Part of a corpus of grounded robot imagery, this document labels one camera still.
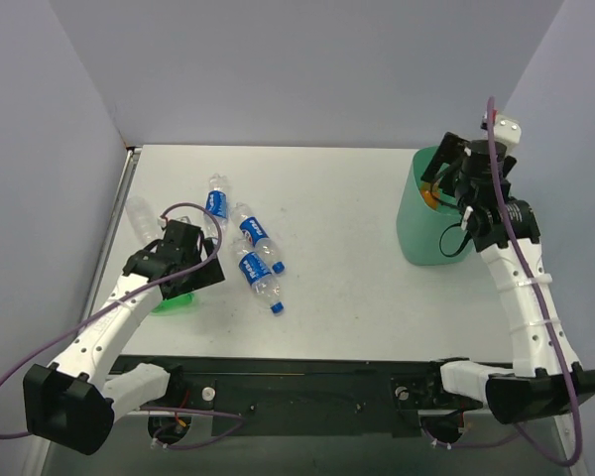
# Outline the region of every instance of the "cable tie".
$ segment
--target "cable tie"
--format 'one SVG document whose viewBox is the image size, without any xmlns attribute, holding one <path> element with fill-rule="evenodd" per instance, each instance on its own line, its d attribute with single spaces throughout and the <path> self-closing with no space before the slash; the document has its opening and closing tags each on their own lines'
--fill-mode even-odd
<svg viewBox="0 0 595 476">
<path fill-rule="evenodd" d="M 124 300 L 116 299 L 114 300 L 114 302 L 117 302 L 117 305 L 119 305 L 120 307 L 125 307 L 128 310 L 132 310 L 132 306 Z"/>
<path fill-rule="evenodd" d="M 526 327 L 538 327 L 541 325 L 549 325 L 549 324 L 554 325 L 554 324 L 559 324 L 559 323 L 560 323 L 559 317 L 552 317 L 551 319 L 541 319 L 536 322 L 527 322 L 526 324 L 517 325 L 516 327 L 511 328 L 509 330 L 509 332 L 511 334 L 513 334 L 514 332 L 523 330 Z"/>
<path fill-rule="evenodd" d="M 498 286 L 498 291 L 509 291 L 513 288 L 523 288 L 526 286 L 533 286 L 535 284 L 539 285 L 550 285 L 553 282 L 553 277 L 549 273 L 543 273 L 539 276 L 534 276 L 533 278 L 527 278 L 525 280 L 520 281 L 511 281 L 506 283 L 502 286 Z"/>
</svg>

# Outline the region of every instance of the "clear plastic bottle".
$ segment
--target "clear plastic bottle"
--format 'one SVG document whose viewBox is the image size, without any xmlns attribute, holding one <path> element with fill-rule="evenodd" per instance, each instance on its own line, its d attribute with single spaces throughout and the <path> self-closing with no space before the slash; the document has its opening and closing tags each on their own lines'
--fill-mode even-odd
<svg viewBox="0 0 595 476">
<path fill-rule="evenodd" d="M 265 264 L 274 270 L 276 274 L 283 272 L 285 270 L 285 264 L 282 262 L 280 249 L 269 238 L 269 235 L 267 235 L 265 229 L 256 219 L 251 208 L 245 203 L 236 203 L 231 210 L 231 217 Z"/>
<path fill-rule="evenodd" d="M 219 174 L 214 174 L 209 178 L 209 194 L 207 195 L 207 203 L 205 204 L 205 208 L 209 213 L 214 215 L 218 223 L 220 223 L 220 228 L 222 229 L 222 234 L 225 236 L 225 232 L 227 231 L 227 194 L 229 193 L 229 181 L 227 180 L 226 176 L 220 176 Z M 207 238 L 213 238 L 216 240 L 218 238 L 218 232 L 216 231 L 216 225 L 214 222 L 211 221 L 207 215 L 203 214 L 203 220 L 205 220 L 205 236 Z"/>
<path fill-rule="evenodd" d="M 157 224 L 157 215 L 150 203 L 142 196 L 131 196 L 126 200 L 126 213 L 141 246 L 163 238 L 163 231 Z"/>
<path fill-rule="evenodd" d="M 253 250 L 251 244 L 240 238 L 232 243 L 231 251 L 254 296 L 266 304 L 273 314 L 281 313 L 285 307 L 280 301 L 278 280 Z"/>
</svg>

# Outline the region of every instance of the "screw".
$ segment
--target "screw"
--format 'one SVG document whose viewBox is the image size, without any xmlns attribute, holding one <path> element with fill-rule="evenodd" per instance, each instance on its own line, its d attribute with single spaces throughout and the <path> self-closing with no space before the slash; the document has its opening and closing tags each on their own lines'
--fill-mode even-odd
<svg viewBox="0 0 595 476">
<path fill-rule="evenodd" d="M 206 402 L 211 402 L 216 397 L 216 391 L 212 387 L 205 387 L 202 389 L 202 399 Z"/>
<path fill-rule="evenodd" d="M 395 397 L 397 397 L 401 401 L 405 401 L 408 399 L 410 394 L 408 393 L 408 389 L 406 387 L 397 387 L 395 389 Z"/>
</svg>

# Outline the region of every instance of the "green container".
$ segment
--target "green container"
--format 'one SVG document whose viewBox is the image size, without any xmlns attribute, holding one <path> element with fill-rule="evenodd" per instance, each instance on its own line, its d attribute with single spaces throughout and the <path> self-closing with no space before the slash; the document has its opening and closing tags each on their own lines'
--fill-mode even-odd
<svg viewBox="0 0 595 476">
<path fill-rule="evenodd" d="M 458 223 L 461 217 L 457 210 L 441 204 L 436 210 L 432 209 L 420 193 L 420 177 L 436 149 L 437 147 L 421 149 L 413 157 L 397 214 L 397 235 L 401 249 L 408 261 L 419 266 L 458 263 L 465 259 L 473 247 L 470 242 L 461 254 L 453 258 L 447 258 L 440 252 L 438 242 L 441 234 L 450 225 Z M 455 203 L 453 198 L 447 196 L 442 196 L 441 200 Z M 447 231 L 441 242 L 443 252 L 455 252 L 464 238 L 465 233 L 460 228 Z"/>
<path fill-rule="evenodd" d="M 187 293 L 186 295 L 180 295 L 173 297 L 172 299 L 166 299 L 152 310 L 152 314 L 168 314 L 175 312 L 182 307 L 191 305 L 193 301 L 193 293 Z"/>
</svg>

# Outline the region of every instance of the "blue bottle label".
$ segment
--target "blue bottle label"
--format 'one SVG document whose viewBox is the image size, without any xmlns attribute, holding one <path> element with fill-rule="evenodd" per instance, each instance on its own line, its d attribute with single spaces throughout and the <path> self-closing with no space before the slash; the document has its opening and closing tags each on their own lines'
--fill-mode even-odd
<svg viewBox="0 0 595 476">
<path fill-rule="evenodd" d="M 211 191 L 207 196 L 205 208 L 214 216 L 227 218 L 227 196 L 222 191 Z"/>
<path fill-rule="evenodd" d="M 271 275 L 271 270 L 254 252 L 247 253 L 245 257 L 240 260 L 238 268 L 240 268 L 240 271 L 245 275 L 245 278 L 247 278 L 247 282 L 249 282 L 250 285 L 253 285 L 265 276 Z"/>
<path fill-rule="evenodd" d="M 240 224 L 240 229 L 242 230 L 243 235 L 245 235 L 245 238 L 249 240 L 249 243 L 254 246 L 256 246 L 258 240 L 261 240 L 262 238 L 269 238 L 269 235 L 265 233 L 265 229 L 253 216 L 243 221 Z"/>
</svg>

